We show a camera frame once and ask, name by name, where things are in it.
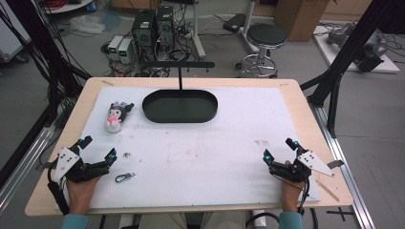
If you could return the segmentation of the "white power supply unit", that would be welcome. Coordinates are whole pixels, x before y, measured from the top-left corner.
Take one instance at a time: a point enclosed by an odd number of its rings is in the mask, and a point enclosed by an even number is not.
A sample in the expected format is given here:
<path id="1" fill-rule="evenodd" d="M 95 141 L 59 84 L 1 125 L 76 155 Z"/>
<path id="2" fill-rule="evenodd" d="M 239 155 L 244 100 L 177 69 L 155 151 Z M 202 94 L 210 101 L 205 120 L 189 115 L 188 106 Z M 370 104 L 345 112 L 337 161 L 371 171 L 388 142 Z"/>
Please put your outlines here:
<path id="1" fill-rule="evenodd" d="M 119 55 L 120 62 L 122 64 L 131 63 L 133 56 L 134 56 L 131 39 L 124 38 L 121 41 L 120 46 L 118 48 L 118 55 Z"/>
<path id="2" fill-rule="evenodd" d="M 107 47 L 108 56 L 113 61 L 119 61 L 118 48 L 123 39 L 122 35 L 116 35 Z"/>

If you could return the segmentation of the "person's legs beige trousers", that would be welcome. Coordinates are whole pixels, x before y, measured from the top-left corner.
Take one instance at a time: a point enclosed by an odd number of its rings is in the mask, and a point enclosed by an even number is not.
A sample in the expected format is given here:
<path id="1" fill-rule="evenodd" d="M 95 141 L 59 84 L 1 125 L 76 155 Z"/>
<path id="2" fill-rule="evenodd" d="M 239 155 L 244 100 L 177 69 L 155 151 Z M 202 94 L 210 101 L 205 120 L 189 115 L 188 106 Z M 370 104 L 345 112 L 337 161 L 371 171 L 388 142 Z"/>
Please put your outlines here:
<path id="1" fill-rule="evenodd" d="M 145 214 L 139 229 L 245 229 L 245 212 Z"/>

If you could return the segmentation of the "black hook stand with tray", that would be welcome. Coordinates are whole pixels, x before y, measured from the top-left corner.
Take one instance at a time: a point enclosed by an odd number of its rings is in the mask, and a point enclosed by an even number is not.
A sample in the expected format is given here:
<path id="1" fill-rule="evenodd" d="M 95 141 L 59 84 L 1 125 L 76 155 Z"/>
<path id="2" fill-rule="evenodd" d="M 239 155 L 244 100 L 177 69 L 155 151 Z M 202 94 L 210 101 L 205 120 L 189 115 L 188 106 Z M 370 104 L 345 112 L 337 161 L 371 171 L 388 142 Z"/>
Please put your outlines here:
<path id="1" fill-rule="evenodd" d="M 186 90 L 182 86 L 181 70 L 202 68 L 209 71 L 215 67 L 213 62 L 152 61 L 144 67 L 178 69 L 179 87 L 160 89 L 144 97 L 142 109 L 147 119 L 155 123 L 204 123 L 215 117 L 218 99 L 205 90 Z"/>

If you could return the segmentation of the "thin wooden stick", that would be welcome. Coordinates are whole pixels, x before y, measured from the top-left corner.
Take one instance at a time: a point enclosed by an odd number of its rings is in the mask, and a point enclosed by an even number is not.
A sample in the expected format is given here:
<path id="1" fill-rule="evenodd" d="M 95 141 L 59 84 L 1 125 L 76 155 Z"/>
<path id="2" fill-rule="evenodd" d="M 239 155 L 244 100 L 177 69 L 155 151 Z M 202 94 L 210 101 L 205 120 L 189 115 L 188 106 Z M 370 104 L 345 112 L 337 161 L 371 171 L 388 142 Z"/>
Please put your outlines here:
<path id="1" fill-rule="evenodd" d="M 326 193 L 328 193 L 335 201 L 340 201 L 339 197 L 335 193 L 333 193 L 324 183 L 322 183 L 318 179 L 316 179 L 315 181 L 319 185 L 319 187 L 321 187 Z"/>

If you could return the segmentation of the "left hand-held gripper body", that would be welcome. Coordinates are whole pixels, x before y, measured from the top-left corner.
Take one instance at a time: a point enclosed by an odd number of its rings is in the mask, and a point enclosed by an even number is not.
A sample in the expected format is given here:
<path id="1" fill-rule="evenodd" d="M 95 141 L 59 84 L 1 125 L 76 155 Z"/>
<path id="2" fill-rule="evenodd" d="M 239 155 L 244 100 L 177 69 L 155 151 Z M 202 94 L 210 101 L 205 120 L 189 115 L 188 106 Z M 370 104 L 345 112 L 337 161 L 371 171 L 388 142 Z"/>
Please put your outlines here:
<path id="1" fill-rule="evenodd" d="M 84 163 L 78 147 L 63 147 L 57 158 L 52 181 L 59 181 L 65 177 L 74 183 L 80 183 L 107 175 L 109 170 L 110 162 L 108 160 L 94 164 Z"/>

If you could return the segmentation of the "white desk leg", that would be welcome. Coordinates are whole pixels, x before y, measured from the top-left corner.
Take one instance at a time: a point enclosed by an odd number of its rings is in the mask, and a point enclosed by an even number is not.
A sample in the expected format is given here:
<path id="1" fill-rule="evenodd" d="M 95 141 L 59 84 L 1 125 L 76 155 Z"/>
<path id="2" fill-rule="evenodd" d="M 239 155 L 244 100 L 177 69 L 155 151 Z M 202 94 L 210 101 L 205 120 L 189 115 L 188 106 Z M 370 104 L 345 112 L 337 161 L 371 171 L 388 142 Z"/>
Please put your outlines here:
<path id="1" fill-rule="evenodd" d="M 258 52 L 258 48 L 250 44 L 247 40 L 247 32 L 248 29 L 250 28 L 250 23 L 252 19 L 252 14 L 254 11 L 254 6 L 255 6 L 256 0 L 247 0 L 247 7 L 245 11 L 245 23 L 244 25 L 240 28 L 241 35 L 245 41 L 245 43 L 248 45 L 249 50 L 253 53 Z"/>
<path id="2" fill-rule="evenodd" d="M 204 59 L 206 57 L 206 54 L 201 39 L 199 38 L 199 0 L 192 0 L 192 1 L 193 1 L 193 23 L 192 23 L 193 30 L 191 32 L 192 39 L 198 57 L 200 59 Z"/>

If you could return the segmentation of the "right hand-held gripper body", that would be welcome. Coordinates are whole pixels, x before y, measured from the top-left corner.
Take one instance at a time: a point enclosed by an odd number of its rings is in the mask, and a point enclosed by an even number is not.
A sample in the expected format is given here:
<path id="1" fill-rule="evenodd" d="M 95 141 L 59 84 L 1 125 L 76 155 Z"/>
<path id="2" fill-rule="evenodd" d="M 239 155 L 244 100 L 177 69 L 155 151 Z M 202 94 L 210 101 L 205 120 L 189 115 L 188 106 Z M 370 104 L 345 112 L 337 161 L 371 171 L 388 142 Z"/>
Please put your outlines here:
<path id="1" fill-rule="evenodd" d="M 314 151 L 307 151 L 298 155 L 292 164 L 283 164 L 274 158 L 273 165 L 268 167 L 268 170 L 272 175 L 286 178 L 292 182 L 306 181 L 311 176 L 312 171 L 334 177 L 334 172 Z"/>

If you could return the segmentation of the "aluminium rail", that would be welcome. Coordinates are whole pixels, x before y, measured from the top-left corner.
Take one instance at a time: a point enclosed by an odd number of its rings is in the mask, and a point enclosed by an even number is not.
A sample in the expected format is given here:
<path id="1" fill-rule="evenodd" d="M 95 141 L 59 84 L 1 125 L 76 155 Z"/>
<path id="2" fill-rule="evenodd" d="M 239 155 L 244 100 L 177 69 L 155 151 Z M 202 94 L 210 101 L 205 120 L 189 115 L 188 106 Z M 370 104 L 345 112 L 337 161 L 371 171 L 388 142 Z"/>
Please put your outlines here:
<path id="1" fill-rule="evenodd" d="M 344 152 L 336 137 L 333 137 L 327 128 L 328 117 L 323 108 L 316 108 L 313 105 L 309 106 L 317 123 L 322 131 L 322 134 L 331 150 L 331 154 L 334 159 L 342 160 L 344 165 L 340 167 L 342 175 L 348 185 L 348 188 L 352 194 L 353 204 L 352 210 L 359 224 L 360 229 L 376 229 L 373 223 L 373 219 L 368 211 L 365 201 L 363 200 L 361 193 L 357 187 L 355 179 L 352 175 L 350 166 L 347 163 Z"/>
<path id="2" fill-rule="evenodd" d="M 0 216 L 5 212 L 16 191 L 22 185 L 40 154 L 53 137 L 55 127 L 45 127 L 37 135 L 33 135 L 27 147 L 23 149 L 23 157 L 0 189 Z"/>

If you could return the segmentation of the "black and white plush toy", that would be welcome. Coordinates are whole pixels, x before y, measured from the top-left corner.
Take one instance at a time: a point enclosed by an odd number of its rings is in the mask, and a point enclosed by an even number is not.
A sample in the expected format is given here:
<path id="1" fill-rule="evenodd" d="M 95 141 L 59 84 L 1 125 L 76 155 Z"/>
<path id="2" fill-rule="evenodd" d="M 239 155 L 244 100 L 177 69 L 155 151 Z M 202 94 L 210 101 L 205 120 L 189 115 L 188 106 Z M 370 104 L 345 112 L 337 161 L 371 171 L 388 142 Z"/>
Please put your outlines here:
<path id="1" fill-rule="evenodd" d="M 114 102 L 111 104 L 107 119 L 104 122 L 104 127 L 108 133 L 117 133 L 122 128 L 122 123 L 126 119 L 127 115 L 133 110 L 133 103 L 126 102 Z"/>

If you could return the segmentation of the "person's right hand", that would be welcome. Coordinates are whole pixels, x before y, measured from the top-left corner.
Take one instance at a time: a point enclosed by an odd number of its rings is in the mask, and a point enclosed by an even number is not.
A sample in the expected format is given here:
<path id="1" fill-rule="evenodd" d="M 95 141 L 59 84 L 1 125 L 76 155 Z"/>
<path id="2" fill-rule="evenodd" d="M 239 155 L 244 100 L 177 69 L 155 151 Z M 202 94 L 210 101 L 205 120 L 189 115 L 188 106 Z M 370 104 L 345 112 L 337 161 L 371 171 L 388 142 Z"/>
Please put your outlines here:
<path id="1" fill-rule="evenodd" d="M 283 179 L 280 200 L 284 212 L 296 212 L 298 210 L 298 198 L 304 187 L 304 182 L 292 182 L 286 178 Z"/>

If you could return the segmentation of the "black round stool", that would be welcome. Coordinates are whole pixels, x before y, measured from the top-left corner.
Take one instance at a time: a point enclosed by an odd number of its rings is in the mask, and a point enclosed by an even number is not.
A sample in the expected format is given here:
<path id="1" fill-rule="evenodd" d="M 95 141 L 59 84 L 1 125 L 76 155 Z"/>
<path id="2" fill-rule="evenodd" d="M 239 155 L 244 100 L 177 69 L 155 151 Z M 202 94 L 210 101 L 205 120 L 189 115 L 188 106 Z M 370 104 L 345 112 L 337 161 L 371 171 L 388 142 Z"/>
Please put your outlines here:
<path id="1" fill-rule="evenodd" d="M 257 23 L 247 30 L 246 40 L 258 52 L 245 56 L 236 64 L 236 69 L 241 71 L 240 75 L 276 78 L 278 70 L 270 52 L 283 47 L 288 41 L 288 35 L 275 25 Z"/>

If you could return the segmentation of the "black power adapter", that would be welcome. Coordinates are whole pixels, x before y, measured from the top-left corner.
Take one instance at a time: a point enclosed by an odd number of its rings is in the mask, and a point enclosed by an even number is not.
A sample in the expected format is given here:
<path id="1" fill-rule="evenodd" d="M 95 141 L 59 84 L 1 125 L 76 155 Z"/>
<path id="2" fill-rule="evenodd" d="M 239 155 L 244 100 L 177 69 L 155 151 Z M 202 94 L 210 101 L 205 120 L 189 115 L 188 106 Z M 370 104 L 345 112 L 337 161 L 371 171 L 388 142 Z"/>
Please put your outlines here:
<path id="1" fill-rule="evenodd" d="M 238 13 L 224 22 L 223 29 L 230 32 L 237 32 L 245 24 L 245 14 Z"/>

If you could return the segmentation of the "white round table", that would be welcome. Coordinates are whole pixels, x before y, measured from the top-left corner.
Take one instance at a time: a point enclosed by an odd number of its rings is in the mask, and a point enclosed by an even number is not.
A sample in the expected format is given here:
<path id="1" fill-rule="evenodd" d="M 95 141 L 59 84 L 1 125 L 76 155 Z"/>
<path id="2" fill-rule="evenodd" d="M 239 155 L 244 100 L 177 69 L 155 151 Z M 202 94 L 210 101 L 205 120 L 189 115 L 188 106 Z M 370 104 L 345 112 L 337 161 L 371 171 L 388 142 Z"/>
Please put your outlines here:
<path id="1" fill-rule="evenodd" d="M 54 14 L 82 9 L 88 5 L 92 5 L 94 0 L 79 0 L 78 3 L 70 3 L 68 0 L 54 0 L 54 2 L 56 3 L 56 7 L 44 7 L 46 13 Z"/>

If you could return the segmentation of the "silver carabiner keychain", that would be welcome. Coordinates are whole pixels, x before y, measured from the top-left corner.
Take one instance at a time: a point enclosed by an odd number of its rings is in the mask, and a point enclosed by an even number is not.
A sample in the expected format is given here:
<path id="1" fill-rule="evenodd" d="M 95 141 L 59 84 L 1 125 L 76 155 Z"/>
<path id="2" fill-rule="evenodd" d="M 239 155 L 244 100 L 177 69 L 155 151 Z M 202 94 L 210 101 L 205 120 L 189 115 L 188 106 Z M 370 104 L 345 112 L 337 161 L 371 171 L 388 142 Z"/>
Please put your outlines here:
<path id="1" fill-rule="evenodd" d="M 118 175 L 115 178 L 115 182 L 116 183 L 121 183 L 124 182 L 126 180 L 131 179 L 132 177 L 134 177 L 136 174 L 135 173 L 126 173 L 126 174 L 122 174 L 122 175 Z"/>

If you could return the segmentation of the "person's left hand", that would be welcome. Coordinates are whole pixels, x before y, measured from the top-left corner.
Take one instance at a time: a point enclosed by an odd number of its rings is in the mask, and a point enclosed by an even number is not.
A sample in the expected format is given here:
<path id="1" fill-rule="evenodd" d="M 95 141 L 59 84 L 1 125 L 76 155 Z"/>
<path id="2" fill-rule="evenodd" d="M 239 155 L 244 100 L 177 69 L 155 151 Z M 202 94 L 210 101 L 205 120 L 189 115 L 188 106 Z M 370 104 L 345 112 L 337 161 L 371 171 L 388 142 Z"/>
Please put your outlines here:
<path id="1" fill-rule="evenodd" d="M 86 215 L 88 213 L 94 190 L 99 180 L 100 177 L 80 183 L 67 181 L 71 214 Z"/>

